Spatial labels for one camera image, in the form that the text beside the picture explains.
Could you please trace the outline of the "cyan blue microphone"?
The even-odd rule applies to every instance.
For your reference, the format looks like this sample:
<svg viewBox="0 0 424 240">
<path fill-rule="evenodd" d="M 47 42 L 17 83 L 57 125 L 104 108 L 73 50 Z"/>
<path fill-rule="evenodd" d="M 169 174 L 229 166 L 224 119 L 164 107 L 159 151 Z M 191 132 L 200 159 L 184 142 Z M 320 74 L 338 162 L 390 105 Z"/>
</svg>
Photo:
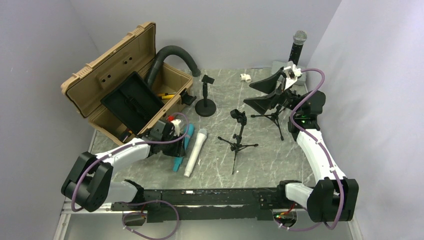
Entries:
<svg viewBox="0 0 424 240">
<path fill-rule="evenodd" d="M 191 136 L 193 135 L 194 130 L 195 130 L 195 127 L 192 123 L 189 123 L 187 128 L 188 128 L 187 134 L 184 137 L 184 150 L 187 149 L 189 142 L 190 142 L 190 139 L 191 139 Z M 176 157 L 174 159 L 174 165 L 173 165 L 173 169 L 172 169 L 174 172 L 177 172 L 179 170 L 180 165 L 183 162 L 183 159 L 184 159 L 184 157 Z"/>
</svg>

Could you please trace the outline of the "black tripod stand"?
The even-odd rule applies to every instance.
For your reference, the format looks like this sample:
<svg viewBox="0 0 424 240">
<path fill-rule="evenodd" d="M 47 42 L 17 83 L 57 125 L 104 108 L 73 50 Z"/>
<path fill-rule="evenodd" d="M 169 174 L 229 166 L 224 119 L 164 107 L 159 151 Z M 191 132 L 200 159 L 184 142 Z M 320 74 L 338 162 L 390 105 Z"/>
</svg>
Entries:
<svg viewBox="0 0 424 240">
<path fill-rule="evenodd" d="M 285 78 L 282 80 L 282 82 L 276 86 L 275 90 L 273 92 L 271 92 L 270 94 L 277 94 L 277 95 L 281 95 L 282 94 L 282 90 L 281 90 L 281 84 L 284 83 Z M 282 111 L 284 111 L 286 108 L 283 108 L 280 105 L 280 102 L 276 105 L 275 108 L 268 110 L 265 114 L 257 114 L 257 115 L 251 115 L 252 118 L 255 117 L 265 117 L 268 118 L 269 120 L 271 120 L 278 128 L 279 134 L 280 134 L 280 139 L 283 141 L 284 137 L 282 135 L 282 130 L 281 130 L 281 126 L 280 126 L 280 122 L 279 122 L 279 115 Z"/>
<path fill-rule="evenodd" d="M 230 111 L 230 116 L 233 119 L 236 119 L 237 122 L 241 125 L 239 133 L 238 134 L 233 134 L 232 138 L 235 140 L 235 142 L 230 142 L 224 138 L 222 138 L 221 136 L 218 136 L 218 140 L 223 141 L 225 143 L 228 143 L 230 145 L 230 150 L 232 152 L 234 152 L 234 158 L 233 158 L 233 166 L 232 166 L 232 170 L 231 170 L 231 174 L 233 175 L 235 172 L 235 165 L 236 165 L 236 159 L 237 159 L 237 154 L 238 152 L 240 152 L 243 149 L 246 149 L 248 147 L 258 147 L 259 144 L 255 143 L 255 144 L 242 144 L 242 134 L 244 131 L 245 126 L 247 125 L 247 116 L 246 116 L 246 112 L 240 112 L 238 109 L 233 109 Z"/>
</svg>

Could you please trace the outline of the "white microphone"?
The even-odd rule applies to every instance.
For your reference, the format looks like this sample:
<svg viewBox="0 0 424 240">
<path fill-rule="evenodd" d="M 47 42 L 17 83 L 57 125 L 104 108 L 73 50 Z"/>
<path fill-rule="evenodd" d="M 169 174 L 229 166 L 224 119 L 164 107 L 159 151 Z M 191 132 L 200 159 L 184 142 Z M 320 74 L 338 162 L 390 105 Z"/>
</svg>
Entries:
<svg viewBox="0 0 424 240">
<path fill-rule="evenodd" d="M 208 132 L 207 132 L 206 129 L 201 128 L 198 131 L 198 133 L 196 135 L 195 142 L 194 142 L 194 147 L 191 151 L 187 165 L 186 165 L 185 170 L 184 170 L 184 177 L 189 178 L 191 176 L 191 173 L 194 169 L 194 166 L 196 164 L 196 161 L 198 159 L 198 156 L 199 156 L 199 153 L 202 149 L 202 146 L 207 139 L 207 136 L 208 136 Z"/>
</svg>

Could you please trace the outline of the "black round-base mic stand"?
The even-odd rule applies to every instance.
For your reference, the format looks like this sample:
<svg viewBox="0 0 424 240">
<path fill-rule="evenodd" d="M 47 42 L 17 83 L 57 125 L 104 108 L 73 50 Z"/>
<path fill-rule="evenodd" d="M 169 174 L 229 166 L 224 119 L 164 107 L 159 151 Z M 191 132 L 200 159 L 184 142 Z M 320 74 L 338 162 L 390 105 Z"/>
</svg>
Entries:
<svg viewBox="0 0 424 240">
<path fill-rule="evenodd" d="M 217 110 L 215 102 L 208 98 L 208 84 L 212 85 L 214 81 L 214 78 L 209 77 L 206 74 L 201 80 L 203 99 L 199 100 L 195 105 L 195 112 L 201 117 L 210 117 Z"/>
</svg>

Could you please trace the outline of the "black glitter microphone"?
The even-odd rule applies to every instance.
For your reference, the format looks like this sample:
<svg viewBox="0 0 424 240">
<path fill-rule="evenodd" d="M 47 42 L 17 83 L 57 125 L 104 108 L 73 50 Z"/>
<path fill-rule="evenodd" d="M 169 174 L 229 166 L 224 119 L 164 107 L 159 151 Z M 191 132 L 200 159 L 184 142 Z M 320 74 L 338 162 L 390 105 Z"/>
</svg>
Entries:
<svg viewBox="0 0 424 240">
<path fill-rule="evenodd" d="M 293 43 L 290 50 L 288 61 L 292 62 L 295 65 L 298 65 L 304 43 L 307 40 L 308 35 L 306 31 L 298 30 L 295 32 L 292 38 L 293 38 Z"/>
</svg>

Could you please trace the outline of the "white pipe elbow fitting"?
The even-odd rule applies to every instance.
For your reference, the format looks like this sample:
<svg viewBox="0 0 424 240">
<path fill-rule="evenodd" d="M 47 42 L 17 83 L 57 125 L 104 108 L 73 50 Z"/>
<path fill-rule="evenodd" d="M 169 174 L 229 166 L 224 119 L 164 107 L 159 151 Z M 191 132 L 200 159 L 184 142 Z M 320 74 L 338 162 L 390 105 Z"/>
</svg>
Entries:
<svg viewBox="0 0 424 240">
<path fill-rule="evenodd" d="M 251 83 L 252 82 L 252 77 L 249 74 L 246 73 L 242 73 L 240 74 L 240 81 L 244 81 L 246 83 Z"/>
</svg>

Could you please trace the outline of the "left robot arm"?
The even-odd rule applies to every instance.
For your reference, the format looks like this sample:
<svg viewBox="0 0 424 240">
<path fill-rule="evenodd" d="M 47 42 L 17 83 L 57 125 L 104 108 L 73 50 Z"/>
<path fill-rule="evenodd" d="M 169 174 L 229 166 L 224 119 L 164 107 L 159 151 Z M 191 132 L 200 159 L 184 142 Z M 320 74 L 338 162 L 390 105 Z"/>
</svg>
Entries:
<svg viewBox="0 0 424 240">
<path fill-rule="evenodd" d="M 159 120 L 141 137 L 106 152 L 81 153 L 61 187 L 61 193 L 71 200 L 74 212 L 94 212 L 104 203 L 124 202 L 131 210 L 139 209 L 145 189 L 132 180 L 113 182 L 112 177 L 125 167 L 159 152 L 171 157 L 185 154 L 182 131 L 185 124 Z"/>
</svg>

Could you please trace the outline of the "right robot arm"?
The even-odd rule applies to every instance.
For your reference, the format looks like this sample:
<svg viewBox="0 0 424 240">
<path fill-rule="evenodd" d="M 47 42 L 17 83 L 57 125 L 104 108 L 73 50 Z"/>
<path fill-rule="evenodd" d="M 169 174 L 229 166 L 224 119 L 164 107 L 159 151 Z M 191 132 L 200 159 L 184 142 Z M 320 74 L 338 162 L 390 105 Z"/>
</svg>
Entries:
<svg viewBox="0 0 424 240">
<path fill-rule="evenodd" d="M 331 223 L 353 219 L 359 193 L 359 184 L 348 178 L 330 154 L 318 124 L 318 115 L 323 112 L 326 95 L 320 91 L 325 81 L 321 75 L 318 85 L 303 95 L 291 88 L 301 73 L 276 72 L 272 76 L 250 83 L 250 88 L 264 93 L 261 97 L 246 98 L 244 103 L 260 114 L 274 107 L 289 109 L 288 131 L 300 146 L 312 169 L 315 186 L 308 187 L 298 180 L 283 180 L 277 186 L 276 203 L 287 208 L 295 203 L 307 210 L 314 223 Z"/>
</svg>

